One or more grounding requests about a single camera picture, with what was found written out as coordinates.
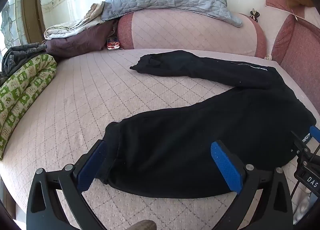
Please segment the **black sweatpants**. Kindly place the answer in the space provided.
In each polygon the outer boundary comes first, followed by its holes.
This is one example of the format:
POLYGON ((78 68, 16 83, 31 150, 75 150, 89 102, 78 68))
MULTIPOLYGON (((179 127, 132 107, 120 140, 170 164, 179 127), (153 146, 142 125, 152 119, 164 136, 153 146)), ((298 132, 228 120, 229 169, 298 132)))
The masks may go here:
POLYGON ((277 70, 186 51, 142 56, 133 69, 230 86, 182 108, 147 111, 105 129, 106 156, 97 173, 121 191, 165 198, 202 198, 230 191, 210 147, 220 140, 245 164, 272 171, 295 156, 296 136, 316 124, 277 70))

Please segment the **red padded headboard cushion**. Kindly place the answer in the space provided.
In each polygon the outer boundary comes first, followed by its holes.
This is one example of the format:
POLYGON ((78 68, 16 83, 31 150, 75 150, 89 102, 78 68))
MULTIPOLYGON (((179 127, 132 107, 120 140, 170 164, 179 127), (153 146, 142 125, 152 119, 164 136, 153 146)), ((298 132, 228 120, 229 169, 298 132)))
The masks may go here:
POLYGON ((315 7, 289 8, 285 0, 266 0, 262 17, 269 53, 319 111, 319 13, 315 7))

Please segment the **green patterned rolled quilt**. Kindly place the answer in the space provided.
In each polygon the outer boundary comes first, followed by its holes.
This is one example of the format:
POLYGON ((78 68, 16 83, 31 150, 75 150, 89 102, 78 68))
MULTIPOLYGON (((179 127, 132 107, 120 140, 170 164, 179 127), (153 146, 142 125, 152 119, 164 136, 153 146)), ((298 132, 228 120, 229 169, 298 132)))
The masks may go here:
POLYGON ((54 78, 56 67, 54 57, 40 54, 1 85, 1 157, 20 119, 54 78))

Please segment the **pink quilted bed cover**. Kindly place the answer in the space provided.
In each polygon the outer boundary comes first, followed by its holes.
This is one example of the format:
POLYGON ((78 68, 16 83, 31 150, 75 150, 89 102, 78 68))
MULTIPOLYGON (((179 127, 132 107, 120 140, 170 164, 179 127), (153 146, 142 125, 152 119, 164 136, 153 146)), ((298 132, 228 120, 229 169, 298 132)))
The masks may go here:
MULTIPOLYGON (((1 178, 26 210, 38 168, 60 170, 89 151, 108 123, 134 114, 188 106, 227 90, 191 78, 157 78, 131 70, 150 49, 98 51, 60 62, 56 75, 19 121, 1 160, 1 178)), ((234 193, 195 200, 153 199, 95 180, 84 198, 108 229, 152 220, 158 229, 212 229, 234 193)))

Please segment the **small black bow ornament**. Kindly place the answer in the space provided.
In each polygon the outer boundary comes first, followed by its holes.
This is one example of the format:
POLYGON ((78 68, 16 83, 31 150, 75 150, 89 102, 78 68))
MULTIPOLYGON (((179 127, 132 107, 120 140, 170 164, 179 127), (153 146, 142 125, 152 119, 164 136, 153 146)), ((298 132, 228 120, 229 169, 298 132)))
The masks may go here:
POLYGON ((253 8, 253 9, 250 11, 250 18, 253 19, 253 20, 257 23, 259 17, 260 17, 260 13, 253 8))

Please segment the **pink bolster pillow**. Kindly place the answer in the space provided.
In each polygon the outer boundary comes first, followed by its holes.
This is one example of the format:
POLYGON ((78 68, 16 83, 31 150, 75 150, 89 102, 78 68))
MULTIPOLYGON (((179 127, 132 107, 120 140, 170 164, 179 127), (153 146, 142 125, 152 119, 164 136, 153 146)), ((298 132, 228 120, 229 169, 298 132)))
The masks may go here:
POLYGON ((250 17, 235 27, 205 15, 170 9, 141 10, 119 19, 117 36, 123 49, 183 49, 265 58, 267 43, 250 17))

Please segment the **dark grey folded clothes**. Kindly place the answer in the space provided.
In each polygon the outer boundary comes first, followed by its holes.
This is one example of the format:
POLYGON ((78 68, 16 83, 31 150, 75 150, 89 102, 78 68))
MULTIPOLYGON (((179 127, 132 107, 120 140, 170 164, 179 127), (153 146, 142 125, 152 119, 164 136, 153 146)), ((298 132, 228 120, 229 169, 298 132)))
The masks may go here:
POLYGON ((30 59, 46 52, 47 45, 40 43, 13 46, 2 59, 2 74, 11 76, 30 59))

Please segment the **red white small box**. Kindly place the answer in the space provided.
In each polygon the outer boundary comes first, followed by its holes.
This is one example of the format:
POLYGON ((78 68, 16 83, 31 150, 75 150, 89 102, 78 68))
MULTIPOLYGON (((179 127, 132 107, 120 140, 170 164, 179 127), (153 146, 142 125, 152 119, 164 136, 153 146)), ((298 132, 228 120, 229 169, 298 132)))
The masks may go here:
POLYGON ((120 42, 117 37, 110 37, 107 39, 107 49, 117 50, 120 48, 120 42))

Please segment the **stained glass window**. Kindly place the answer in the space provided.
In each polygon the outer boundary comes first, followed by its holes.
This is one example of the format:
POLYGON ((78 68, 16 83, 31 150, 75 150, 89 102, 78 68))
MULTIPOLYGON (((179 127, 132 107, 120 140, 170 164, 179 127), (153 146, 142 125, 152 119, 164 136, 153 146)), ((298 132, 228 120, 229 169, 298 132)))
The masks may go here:
POLYGON ((13 46, 26 42, 21 0, 8 0, 1 11, 1 59, 13 46))

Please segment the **dark purple folded blanket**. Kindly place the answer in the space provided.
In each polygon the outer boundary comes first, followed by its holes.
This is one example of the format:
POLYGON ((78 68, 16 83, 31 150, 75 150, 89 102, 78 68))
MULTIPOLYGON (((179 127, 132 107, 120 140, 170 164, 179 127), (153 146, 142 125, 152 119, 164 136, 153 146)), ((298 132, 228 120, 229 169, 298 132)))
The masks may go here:
POLYGON ((56 61, 71 58, 89 52, 100 51, 105 47, 109 37, 117 30, 118 20, 106 21, 90 27, 74 36, 46 40, 46 53, 56 61))

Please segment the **cream folded blanket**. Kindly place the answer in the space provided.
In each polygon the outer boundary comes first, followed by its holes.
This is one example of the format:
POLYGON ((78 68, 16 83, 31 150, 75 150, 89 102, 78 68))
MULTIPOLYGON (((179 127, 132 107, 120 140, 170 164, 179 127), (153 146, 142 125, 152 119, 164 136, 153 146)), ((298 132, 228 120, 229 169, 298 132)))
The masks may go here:
POLYGON ((75 36, 93 26, 102 24, 104 22, 101 19, 103 8, 104 2, 92 4, 89 11, 82 19, 48 27, 43 34, 45 40, 68 38, 75 36))

